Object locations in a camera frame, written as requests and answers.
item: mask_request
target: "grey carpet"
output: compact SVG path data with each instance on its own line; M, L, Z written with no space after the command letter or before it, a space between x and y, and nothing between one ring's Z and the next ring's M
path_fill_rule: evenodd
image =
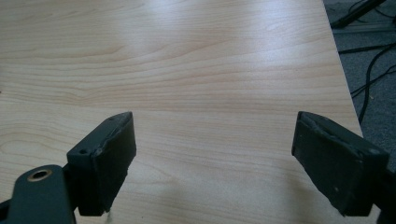
M347 14L353 3L337 3L326 5L329 21L336 21ZM396 1L388 0L378 9L389 15L396 14ZM391 23L392 19L386 18L375 11L361 17L362 21ZM361 34L334 35L338 50L354 49L359 47L382 45L396 42L395 32L377 32ZM351 91L365 83L366 71L374 56L380 50L340 55L344 67L348 87ZM372 78L378 77L389 67L396 64L396 48L389 51L373 67ZM355 110L359 115L363 104L364 93L353 99ZM389 168L396 170L396 74L387 75L374 84L370 89L369 105L361 124L363 136L368 141L390 152Z

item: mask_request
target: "light wood surface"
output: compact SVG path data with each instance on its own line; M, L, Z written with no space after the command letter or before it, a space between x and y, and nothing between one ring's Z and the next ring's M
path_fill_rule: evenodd
M129 175L78 223L375 222L341 217L290 155L299 110L360 133L320 0L3 0L0 92L1 201L131 110Z

